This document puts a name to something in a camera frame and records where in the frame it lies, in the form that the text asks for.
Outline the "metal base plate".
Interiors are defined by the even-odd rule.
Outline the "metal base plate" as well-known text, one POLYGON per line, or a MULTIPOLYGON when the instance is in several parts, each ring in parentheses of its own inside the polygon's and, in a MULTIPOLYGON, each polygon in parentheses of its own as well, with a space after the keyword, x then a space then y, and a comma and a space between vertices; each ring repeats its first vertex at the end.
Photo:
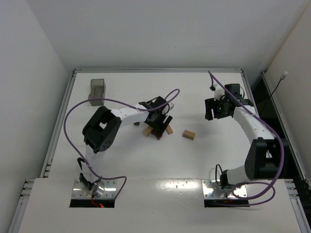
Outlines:
POLYGON ((115 198, 117 189, 116 180, 101 180, 88 190, 85 185, 78 179, 75 179, 71 198, 73 200, 112 200, 115 198))
POLYGON ((220 181, 215 179, 202 180, 202 190, 205 200, 238 200, 237 197, 248 197, 245 185, 232 191, 232 187, 222 188, 220 181))

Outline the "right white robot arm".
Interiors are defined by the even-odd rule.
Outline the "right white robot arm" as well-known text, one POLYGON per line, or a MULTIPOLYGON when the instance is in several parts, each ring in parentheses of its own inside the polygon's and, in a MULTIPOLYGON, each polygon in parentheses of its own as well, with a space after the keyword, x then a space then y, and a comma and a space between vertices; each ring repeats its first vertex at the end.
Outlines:
POLYGON ((240 85, 227 84, 221 88, 213 84, 214 97, 205 100, 207 120, 232 117, 250 142, 244 164, 222 171, 220 186, 233 187, 251 181, 282 179, 287 173, 289 143, 272 132, 256 114, 251 100, 240 94, 240 85))

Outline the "light wood long block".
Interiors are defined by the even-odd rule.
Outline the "light wood long block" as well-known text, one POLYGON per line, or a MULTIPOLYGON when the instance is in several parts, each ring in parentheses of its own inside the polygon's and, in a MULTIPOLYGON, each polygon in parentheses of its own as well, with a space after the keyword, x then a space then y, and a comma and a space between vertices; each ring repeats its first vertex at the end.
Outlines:
POLYGON ((168 134, 172 134, 173 133, 173 130, 172 130, 170 125, 167 126, 166 131, 167 131, 168 134))

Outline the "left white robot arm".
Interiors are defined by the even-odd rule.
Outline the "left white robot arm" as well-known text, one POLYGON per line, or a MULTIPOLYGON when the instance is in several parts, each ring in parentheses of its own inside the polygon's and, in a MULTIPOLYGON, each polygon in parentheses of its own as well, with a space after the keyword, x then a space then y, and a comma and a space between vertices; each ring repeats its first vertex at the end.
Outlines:
POLYGON ((144 122, 157 139, 160 139, 167 129, 172 116, 169 111, 173 103, 167 103, 161 96, 147 102, 140 102, 133 108, 108 109, 99 107, 94 113, 82 134, 86 144, 86 156, 79 160, 82 170, 80 181, 87 190, 92 190, 100 180, 99 164, 105 151, 108 150, 123 126, 144 122))

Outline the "dark wood arch block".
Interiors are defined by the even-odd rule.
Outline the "dark wood arch block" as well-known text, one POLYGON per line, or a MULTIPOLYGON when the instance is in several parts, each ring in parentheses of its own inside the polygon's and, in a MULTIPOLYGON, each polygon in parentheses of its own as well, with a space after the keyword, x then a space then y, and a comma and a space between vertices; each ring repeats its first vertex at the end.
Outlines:
POLYGON ((163 136, 161 133, 153 133, 153 135, 157 138, 157 140, 160 140, 163 136))

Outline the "pale wood cube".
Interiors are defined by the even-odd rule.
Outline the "pale wood cube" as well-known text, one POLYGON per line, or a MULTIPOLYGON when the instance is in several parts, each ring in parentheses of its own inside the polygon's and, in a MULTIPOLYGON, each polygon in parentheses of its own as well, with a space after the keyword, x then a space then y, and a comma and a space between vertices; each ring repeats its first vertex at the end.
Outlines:
POLYGON ((145 128, 145 129, 143 130, 142 133, 143 133, 143 135, 144 135, 145 137, 148 137, 148 136, 151 134, 152 130, 153 130, 152 127, 147 127, 147 128, 145 128))

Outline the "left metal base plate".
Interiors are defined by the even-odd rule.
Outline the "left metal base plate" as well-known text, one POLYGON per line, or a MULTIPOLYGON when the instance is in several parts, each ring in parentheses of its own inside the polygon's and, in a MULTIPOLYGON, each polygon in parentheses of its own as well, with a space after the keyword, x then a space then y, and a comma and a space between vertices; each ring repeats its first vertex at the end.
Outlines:
POLYGON ((78 179, 75 179, 71 198, 73 200, 112 200, 115 198, 117 189, 116 180, 101 180, 88 190, 85 185, 78 179))

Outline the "light brown block right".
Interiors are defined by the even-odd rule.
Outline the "light brown block right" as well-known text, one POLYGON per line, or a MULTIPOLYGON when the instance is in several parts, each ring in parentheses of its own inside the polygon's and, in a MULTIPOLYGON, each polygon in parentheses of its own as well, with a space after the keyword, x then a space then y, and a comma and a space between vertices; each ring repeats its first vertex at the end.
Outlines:
POLYGON ((195 136, 196 136, 196 133, 191 132, 189 130, 184 130, 184 132, 183 132, 183 137, 184 138, 187 138, 187 139, 190 139, 190 140, 194 140, 195 136))

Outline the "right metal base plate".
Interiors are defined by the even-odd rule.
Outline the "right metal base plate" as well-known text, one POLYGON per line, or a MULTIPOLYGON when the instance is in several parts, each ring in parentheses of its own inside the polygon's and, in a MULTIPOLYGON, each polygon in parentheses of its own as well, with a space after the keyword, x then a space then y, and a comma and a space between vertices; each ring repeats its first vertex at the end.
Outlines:
POLYGON ((245 185, 232 191, 232 187, 222 188, 220 181, 215 179, 202 180, 202 190, 205 200, 238 200, 237 197, 248 197, 245 185))

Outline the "smoky transparent plastic box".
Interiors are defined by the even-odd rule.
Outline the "smoky transparent plastic box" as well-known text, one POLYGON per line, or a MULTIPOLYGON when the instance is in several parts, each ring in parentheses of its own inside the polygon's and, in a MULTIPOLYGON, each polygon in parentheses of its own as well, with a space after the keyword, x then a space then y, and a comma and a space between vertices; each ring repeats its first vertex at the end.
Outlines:
POLYGON ((105 81, 104 79, 92 79, 90 81, 90 94, 88 100, 91 106, 103 106, 105 98, 105 81))

